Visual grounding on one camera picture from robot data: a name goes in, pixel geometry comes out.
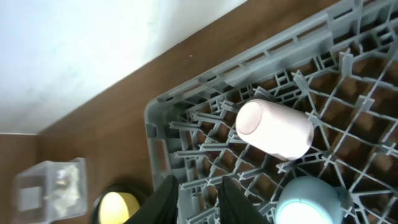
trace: wooden table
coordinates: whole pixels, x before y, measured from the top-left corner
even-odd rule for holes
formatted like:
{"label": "wooden table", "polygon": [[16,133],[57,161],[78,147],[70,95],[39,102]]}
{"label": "wooden table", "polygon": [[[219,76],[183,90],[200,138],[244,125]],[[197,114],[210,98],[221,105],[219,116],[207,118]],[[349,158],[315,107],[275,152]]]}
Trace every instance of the wooden table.
{"label": "wooden table", "polygon": [[88,214],[59,223],[88,223],[95,198],[115,181],[153,191],[144,127],[149,100],[335,2],[248,1],[43,131],[39,161],[86,158]]}

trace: clear plastic container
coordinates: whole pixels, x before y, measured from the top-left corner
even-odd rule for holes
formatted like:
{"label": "clear plastic container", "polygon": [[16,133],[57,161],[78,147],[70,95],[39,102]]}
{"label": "clear plastic container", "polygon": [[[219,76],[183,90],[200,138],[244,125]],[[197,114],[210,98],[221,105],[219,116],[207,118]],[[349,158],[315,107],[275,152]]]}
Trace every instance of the clear plastic container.
{"label": "clear plastic container", "polygon": [[14,224],[51,223],[87,211],[86,163],[45,161],[15,178]]}

